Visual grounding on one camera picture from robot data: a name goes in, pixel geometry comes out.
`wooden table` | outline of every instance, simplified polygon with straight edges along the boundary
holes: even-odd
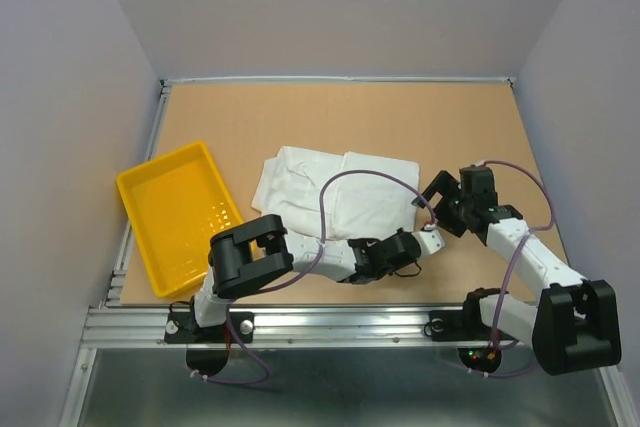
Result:
[[[423,189],[441,169],[456,174],[480,159],[505,159],[537,172],[518,110],[506,84],[353,83],[208,84],[173,87],[157,155],[204,140],[245,220],[265,159],[283,145],[336,154],[347,151],[413,160]],[[548,221],[543,196],[522,174],[495,167],[500,202],[530,225]],[[427,218],[420,211],[417,224]],[[241,299],[250,304],[459,303],[477,287],[499,287],[506,262],[472,234],[444,233],[446,249],[423,261],[417,278],[387,277],[343,285],[309,275],[279,292]],[[564,258],[557,232],[542,240]],[[532,294],[518,278],[510,292]],[[151,290],[134,245],[121,303],[166,304]]]

